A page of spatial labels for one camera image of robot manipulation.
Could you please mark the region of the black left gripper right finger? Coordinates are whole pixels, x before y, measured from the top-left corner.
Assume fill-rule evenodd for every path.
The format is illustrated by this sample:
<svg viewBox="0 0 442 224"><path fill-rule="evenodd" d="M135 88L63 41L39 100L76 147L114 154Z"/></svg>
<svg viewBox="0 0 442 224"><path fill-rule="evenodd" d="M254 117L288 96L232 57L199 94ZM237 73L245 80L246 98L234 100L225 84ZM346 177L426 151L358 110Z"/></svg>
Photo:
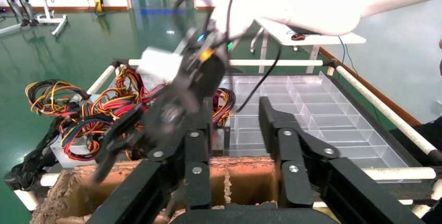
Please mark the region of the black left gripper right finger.
<svg viewBox="0 0 442 224"><path fill-rule="evenodd" d="M259 99L259 125L275 161L278 206L307 208L314 190L341 223L421 223L406 206L339 150L304 132L294 115Z"/></svg>

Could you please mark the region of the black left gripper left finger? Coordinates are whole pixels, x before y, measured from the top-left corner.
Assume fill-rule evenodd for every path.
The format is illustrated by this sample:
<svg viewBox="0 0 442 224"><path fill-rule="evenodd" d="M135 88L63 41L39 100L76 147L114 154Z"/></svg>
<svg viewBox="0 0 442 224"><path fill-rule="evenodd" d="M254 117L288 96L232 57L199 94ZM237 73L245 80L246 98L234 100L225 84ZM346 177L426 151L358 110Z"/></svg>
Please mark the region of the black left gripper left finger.
<svg viewBox="0 0 442 224"><path fill-rule="evenodd" d="M161 212L173 214L180 202L189 210L211 207L212 100L206 97L201 111L190 115L169 139L144 133L136 147L122 147L142 147L144 157L89 223L153 223Z"/></svg>

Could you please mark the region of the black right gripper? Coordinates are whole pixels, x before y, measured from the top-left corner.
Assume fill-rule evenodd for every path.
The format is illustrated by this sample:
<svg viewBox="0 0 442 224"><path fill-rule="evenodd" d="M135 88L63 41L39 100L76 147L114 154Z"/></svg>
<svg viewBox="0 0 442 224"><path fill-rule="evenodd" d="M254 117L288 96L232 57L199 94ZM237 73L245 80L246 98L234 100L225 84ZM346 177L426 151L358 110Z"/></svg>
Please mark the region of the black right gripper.
<svg viewBox="0 0 442 224"><path fill-rule="evenodd" d="M188 31L173 52L154 47L143 51L143 74L166 84L144 116L141 106L133 106L110 126L104 147L136 147L145 130L156 140L169 139L190 115L201 111L204 98L215 94L225 75L227 59L212 50L215 32L200 41L198 36L196 31Z"/></svg>

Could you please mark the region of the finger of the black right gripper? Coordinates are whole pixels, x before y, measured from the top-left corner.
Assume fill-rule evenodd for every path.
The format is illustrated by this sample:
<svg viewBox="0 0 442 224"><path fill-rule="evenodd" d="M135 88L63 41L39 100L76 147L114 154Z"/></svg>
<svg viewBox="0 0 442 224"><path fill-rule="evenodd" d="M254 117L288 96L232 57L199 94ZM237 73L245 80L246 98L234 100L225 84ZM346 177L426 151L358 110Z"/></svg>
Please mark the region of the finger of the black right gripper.
<svg viewBox="0 0 442 224"><path fill-rule="evenodd" d="M94 182L102 183L108 176L110 170L117 160L118 154L122 150L122 138L113 137L107 140L104 147L100 151L100 163L94 173Z"/></svg>

